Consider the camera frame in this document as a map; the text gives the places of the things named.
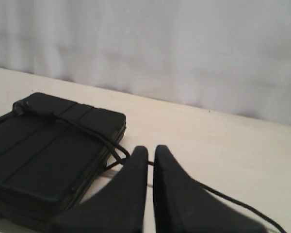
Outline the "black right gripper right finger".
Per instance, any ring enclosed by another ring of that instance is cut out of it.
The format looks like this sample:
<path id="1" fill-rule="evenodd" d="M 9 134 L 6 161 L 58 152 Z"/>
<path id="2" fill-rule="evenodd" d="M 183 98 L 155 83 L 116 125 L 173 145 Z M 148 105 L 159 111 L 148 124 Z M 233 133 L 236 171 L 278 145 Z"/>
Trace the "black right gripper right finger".
<path id="1" fill-rule="evenodd" d="M 204 190 L 158 145 L 154 158 L 153 203 L 158 233 L 265 233 L 266 228 Z"/>

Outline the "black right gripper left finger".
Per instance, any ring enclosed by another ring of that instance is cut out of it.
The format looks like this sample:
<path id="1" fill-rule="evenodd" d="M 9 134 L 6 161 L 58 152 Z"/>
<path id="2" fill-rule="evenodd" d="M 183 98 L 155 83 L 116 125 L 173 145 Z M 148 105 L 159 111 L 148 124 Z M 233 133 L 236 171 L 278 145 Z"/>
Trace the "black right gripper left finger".
<path id="1" fill-rule="evenodd" d="M 148 151 L 136 146 L 119 172 L 94 196 L 55 216 L 49 233 L 141 233 Z"/>

